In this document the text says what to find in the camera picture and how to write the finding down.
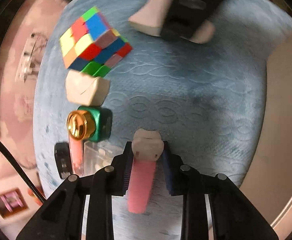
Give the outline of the clear plastic box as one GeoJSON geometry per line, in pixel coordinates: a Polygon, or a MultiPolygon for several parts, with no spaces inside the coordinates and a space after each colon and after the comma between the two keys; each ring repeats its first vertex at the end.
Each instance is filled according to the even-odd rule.
{"type": "Polygon", "coordinates": [[[83,174],[90,176],[98,170],[111,165],[116,155],[123,153],[123,148],[112,145],[108,140],[101,142],[86,141],[83,145],[83,174]]]}

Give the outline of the multicolour puzzle cube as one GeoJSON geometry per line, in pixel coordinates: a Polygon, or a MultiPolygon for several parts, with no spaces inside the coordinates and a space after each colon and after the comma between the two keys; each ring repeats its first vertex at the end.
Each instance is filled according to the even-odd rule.
{"type": "Polygon", "coordinates": [[[59,42],[65,68],[93,77],[105,77],[132,51],[128,40],[110,26],[97,7],[81,15],[59,42]]]}

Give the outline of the pink tube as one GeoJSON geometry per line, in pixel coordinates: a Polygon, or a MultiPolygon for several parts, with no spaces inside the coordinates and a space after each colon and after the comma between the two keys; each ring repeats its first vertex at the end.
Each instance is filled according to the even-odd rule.
{"type": "Polygon", "coordinates": [[[69,136],[69,150],[73,174],[83,177],[83,144],[81,140],[75,140],[69,136]]]}

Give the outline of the black car key fob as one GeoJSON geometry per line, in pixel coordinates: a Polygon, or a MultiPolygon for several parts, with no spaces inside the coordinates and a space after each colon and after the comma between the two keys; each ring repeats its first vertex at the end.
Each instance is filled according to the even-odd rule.
{"type": "Polygon", "coordinates": [[[69,144],[67,142],[57,142],[55,144],[54,157],[57,171],[61,179],[66,179],[73,174],[69,144]]]}

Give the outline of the beige faceted block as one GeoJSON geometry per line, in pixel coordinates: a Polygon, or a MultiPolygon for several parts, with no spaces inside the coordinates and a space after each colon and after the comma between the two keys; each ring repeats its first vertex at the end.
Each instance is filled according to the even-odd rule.
{"type": "Polygon", "coordinates": [[[100,107],[105,101],[110,81],[69,70],[65,81],[67,100],[84,106],[100,107]]]}

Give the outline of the blue plush table cloth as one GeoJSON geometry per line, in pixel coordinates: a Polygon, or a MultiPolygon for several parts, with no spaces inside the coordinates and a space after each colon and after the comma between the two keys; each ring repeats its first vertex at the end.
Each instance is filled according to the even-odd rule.
{"type": "Polygon", "coordinates": [[[292,32],[292,17],[268,0],[226,0],[206,44],[168,42],[130,26],[147,0],[73,0],[62,12],[41,63],[34,102],[34,147],[43,190],[60,185],[54,145],[67,141],[60,36],[91,7],[132,45],[108,74],[103,104],[113,114],[110,144],[124,147],[139,128],[160,132],[173,153],[201,173],[241,185],[256,151],[265,111],[266,61],[292,32]]]}

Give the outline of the green box gold cap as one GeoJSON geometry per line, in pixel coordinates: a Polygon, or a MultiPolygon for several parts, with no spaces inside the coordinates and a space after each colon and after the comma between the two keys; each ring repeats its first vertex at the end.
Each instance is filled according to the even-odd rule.
{"type": "Polygon", "coordinates": [[[67,117],[69,137],[77,141],[100,142],[111,135],[112,111],[101,107],[80,106],[67,117]]]}

